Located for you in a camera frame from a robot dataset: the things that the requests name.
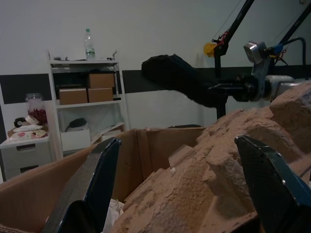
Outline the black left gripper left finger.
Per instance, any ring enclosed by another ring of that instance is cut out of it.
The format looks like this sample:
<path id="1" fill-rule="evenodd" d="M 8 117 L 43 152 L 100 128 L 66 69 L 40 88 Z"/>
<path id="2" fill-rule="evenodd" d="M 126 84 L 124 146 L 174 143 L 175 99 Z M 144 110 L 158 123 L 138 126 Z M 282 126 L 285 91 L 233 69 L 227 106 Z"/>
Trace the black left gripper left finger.
<path id="1" fill-rule="evenodd" d="M 99 143 L 66 183 L 44 233 L 100 233 L 112 197 L 121 141 Z"/>

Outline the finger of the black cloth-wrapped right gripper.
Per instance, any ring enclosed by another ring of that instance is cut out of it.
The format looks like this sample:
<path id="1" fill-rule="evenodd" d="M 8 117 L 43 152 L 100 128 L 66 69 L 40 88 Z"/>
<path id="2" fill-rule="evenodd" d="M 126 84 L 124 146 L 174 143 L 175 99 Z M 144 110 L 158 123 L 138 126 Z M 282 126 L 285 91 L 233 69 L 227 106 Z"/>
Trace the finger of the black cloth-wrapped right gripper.
<path id="1" fill-rule="evenodd" d="M 218 84 L 214 79 L 204 76 L 176 54 L 151 57 L 142 63 L 141 71 L 150 82 L 180 92 L 205 107 L 217 108 L 227 102 L 226 95 L 209 90 Z"/>

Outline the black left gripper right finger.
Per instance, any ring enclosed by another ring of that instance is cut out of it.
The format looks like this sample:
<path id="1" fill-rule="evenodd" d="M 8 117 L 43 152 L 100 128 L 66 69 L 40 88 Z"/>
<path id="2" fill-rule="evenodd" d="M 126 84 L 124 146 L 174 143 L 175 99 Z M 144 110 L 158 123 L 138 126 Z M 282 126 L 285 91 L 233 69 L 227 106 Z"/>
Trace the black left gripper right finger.
<path id="1" fill-rule="evenodd" d="M 235 144 L 255 210 L 267 233 L 311 231 L 311 189 L 272 147 L 248 136 Z"/>

